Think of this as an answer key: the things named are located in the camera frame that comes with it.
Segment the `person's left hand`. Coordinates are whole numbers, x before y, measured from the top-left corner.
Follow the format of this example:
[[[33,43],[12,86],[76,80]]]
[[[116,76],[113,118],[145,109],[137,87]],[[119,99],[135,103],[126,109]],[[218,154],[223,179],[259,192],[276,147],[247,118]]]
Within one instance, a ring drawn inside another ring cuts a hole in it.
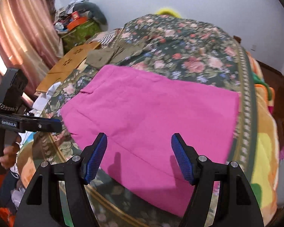
[[[0,157],[0,163],[4,169],[9,169],[16,163],[19,150],[20,146],[18,141],[13,142],[3,150],[3,156]]]

